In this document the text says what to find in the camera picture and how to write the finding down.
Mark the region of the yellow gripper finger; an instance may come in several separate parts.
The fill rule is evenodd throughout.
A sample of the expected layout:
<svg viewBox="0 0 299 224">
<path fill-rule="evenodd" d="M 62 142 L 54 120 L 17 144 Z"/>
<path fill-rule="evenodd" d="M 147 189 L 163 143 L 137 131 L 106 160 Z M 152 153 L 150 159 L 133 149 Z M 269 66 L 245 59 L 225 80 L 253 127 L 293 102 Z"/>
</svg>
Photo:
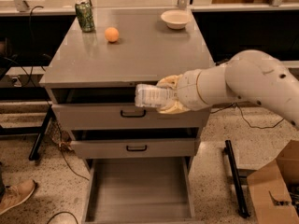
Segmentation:
<svg viewBox="0 0 299 224">
<path fill-rule="evenodd" d="M 158 108 L 157 111 L 161 114 L 180 114 L 188 111 L 188 108 L 184 106 L 180 101 L 175 101 L 172 105 Z"/>
<path fill-rule="evenodd" d="M 164 77 L 158 81 L 156 86 L 159 88 L 167 88 L 167 89 L 174 90 L 177 87 L 180 78 L 181 75 L 172 75 L 172 76 Z"/>
</svg>

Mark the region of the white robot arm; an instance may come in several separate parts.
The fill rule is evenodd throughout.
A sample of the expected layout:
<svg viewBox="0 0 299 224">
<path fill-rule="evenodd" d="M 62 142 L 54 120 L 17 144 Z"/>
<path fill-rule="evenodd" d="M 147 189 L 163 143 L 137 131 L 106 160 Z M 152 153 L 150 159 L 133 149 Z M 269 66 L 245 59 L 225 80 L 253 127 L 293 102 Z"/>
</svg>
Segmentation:
<svg viewBox="0 0 299 224">
<path fill-rule="evenodd" d="M 174 93 L 171 103 L 158 109 L 163 114 L 246 101 L 299 128 L 299 80 L 280 60 L 262 51 L 241 51 L 219 66 L 165 77 L 157 86 Z"/>
</svg>

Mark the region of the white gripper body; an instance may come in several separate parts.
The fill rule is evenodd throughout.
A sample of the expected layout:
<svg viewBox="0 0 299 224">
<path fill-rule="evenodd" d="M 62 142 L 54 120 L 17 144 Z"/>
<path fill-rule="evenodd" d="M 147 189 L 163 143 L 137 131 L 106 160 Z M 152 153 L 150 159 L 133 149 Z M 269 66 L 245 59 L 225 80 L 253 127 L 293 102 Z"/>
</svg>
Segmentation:
<svg viewBox="0 0 299 224">
<path fill-rule="evenodd" d="M 207 108 L 198 90 L 200 69 L 187 71 L 178 78 L 177 98 L 188 110 L 198 111 Z"/>
</svg>

